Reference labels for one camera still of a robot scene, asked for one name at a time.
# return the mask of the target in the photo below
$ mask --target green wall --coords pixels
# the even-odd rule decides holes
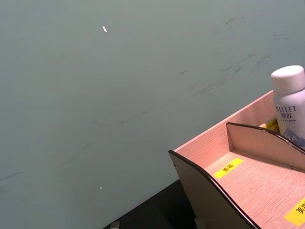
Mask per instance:
[[[168,149],[269,91],[272,70],[305,65],[304,12],[0,1],[0,228],[100,229],[168,186]]]

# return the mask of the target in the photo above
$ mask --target wooden desk organizer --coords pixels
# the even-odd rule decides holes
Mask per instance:
[[[169,151],[208,229],[305,229],[305,207],[298,206],[305,198],[305,151],[258,127],[275,115],[272,98],[265,94]]]

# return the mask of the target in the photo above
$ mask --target white cap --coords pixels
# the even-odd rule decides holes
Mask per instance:
[[[305,88],[304,68],[299,65],[287,66],[271,74],[275,94],[292,94]]]

